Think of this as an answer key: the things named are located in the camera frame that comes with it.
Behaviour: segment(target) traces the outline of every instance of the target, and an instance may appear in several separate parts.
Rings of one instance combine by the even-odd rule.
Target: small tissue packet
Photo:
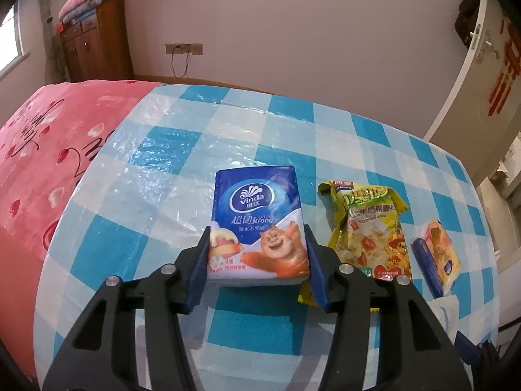
[[[309,276],[293,166],[215,175],[208,279],[228,286],[301,283]]]

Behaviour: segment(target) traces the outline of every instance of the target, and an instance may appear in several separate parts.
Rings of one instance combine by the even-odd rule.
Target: wall socket
[[[194,56],[202,56],[203,45],[202,44],[165,44],[166,54],[184,54],[192,53]]]

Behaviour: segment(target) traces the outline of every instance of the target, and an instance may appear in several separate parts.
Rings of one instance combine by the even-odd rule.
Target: gray curtain
[[[50,16],[50,0],[40,2],[40,18],[43,27],[43,43],[45,46],[45,83],[59,84],[66,79],[65,59],[59,36],[54,32]]]

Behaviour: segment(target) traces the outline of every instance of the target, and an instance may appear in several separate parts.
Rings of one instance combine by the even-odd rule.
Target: table
[[[497,268],[485,215],[460,162],[379,122],[292,98],[199,85],[159,86],[116,129],[67,204],[38,289],[35,359],[43,378],[72,324],[109,275],[149,275],[191,247],[210,222],[214,175],[223,168],[290,164],[304,222],[326,244],[331,225],[317,184],[341,179],[394,188],[411,210],[407,242],[439,219],[462,264],[452,294],[459,330],[474,343],[498,333]],[[413,281],[432,300],[411,252]],[[298,286],[217,288],[181,316],[199,389],[315,390],[335,315],[296,301]],[[137,358],[144,366],[143,316]],[[376,380],[373,315],[365,386]],[[140,383],[149,382],[144,367]]]

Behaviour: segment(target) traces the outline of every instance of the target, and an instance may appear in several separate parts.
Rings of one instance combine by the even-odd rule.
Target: power cord
[[[172,60],[170,61],[170,65],[172,66],[172,70],[173,70],[173,72],[174,72],[174,78],[181,79],[181,78],[184,78],[184,75],[186,75],[187,72],[188,72],[188,56],[189,56],[190,54],[187,52],[187,62],[186,62],[186,67],[184,68],[184,73],[183,73],[183,75],[182,75],[181,77],[178,77],[178,76],[176,75],[176,70],[175,70],[175,68],[174,68],[174,50],[175,50],[176,48],[178,48],[178,47],[179,47],[179,46],[175,47],[175,48],[172,50]]]

